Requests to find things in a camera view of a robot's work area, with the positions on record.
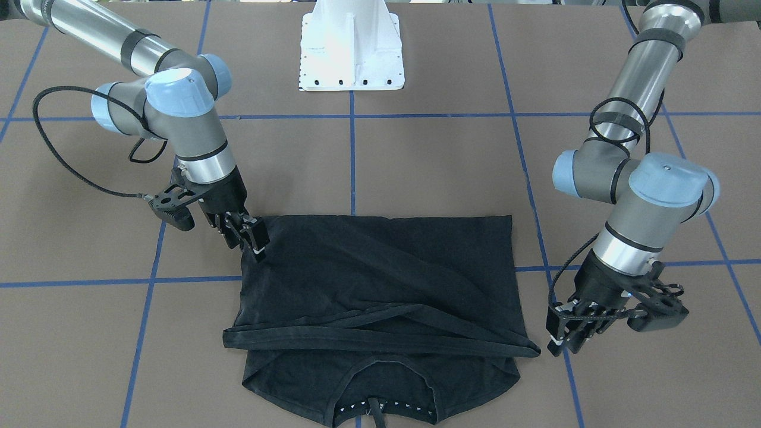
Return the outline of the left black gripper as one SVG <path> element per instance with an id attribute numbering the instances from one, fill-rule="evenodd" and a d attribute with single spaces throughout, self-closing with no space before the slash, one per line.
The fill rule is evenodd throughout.
<path id="1" fill-rule="evenodd" d="M 616 320 L 628 317 L 625 311 L 628 290 L 647 280 L 648 273 L 638 276 L 620 273 L 590 250 L 574 277 L 576 289 L 568 302 L 548 305 L 549 352 L 559 357 L 564 349 L 579 351 L 587 339 L 601 334 Z"/>

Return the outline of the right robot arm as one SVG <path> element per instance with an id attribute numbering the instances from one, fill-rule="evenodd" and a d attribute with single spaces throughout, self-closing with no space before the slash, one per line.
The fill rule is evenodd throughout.
<path id="1" fill-rule="evenodd" d="M 134 73 L 133 82 L 84 89 L 103 129 L 173 147 L 177 165 L 169 186 L 131 197 L 182 231 L 194 227 L 188 206 L 198 203 L 228 247 L 263 260 L 268 231 L 245 207 L 247 190 L 215 109 L 232 82 L 220 57 L 193 56 L 92 1 L 3 1 L 2 19 L 54 28 Z"/>

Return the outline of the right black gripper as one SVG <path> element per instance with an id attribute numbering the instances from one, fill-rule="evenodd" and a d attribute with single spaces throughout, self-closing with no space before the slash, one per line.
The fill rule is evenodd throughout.
<path id="1" fill-rule="evenodd" d="M 203 189 L 206 192 L 199 199 L 199 206 L 209 225 L 217 229 L 230 249 L 241 246 L 245 254 L 261 262 L 266 257 L 269 233 L 263 218 L 247 216 L 244 206 L 247 190 L 239 168 Z"/>

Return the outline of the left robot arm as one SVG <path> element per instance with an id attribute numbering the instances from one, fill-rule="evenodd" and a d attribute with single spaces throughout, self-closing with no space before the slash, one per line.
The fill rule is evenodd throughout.
<path id="1" fill-rule="evenodd" d="M 669 74 L 710 24 L 759 22 L 758 1 L 647 1 L 636 38 L 607 98 L 588 117 L 577 150 L 555 160 L 552 179 L 571 197 L 612 204 L 587 250 L 566 303 L 548 297 L 548 350 L 579 352 L 625 319 L 637 332 L 677 327 L 688 315 L 683 287 L 661 281 L 664 247 L 678 225 L 705 214 L 720 184 L 709 169 L 653 152 L 650 127 Z"/>

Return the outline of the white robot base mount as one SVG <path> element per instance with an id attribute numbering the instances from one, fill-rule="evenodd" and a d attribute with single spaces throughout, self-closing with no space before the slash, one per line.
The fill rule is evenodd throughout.
<path id="1" fill-rule="evenodd" d="M 303 92 L 405 86 L 400 20 L 384 1 L 317 1 L 301 19 L 300 60 Z"/>

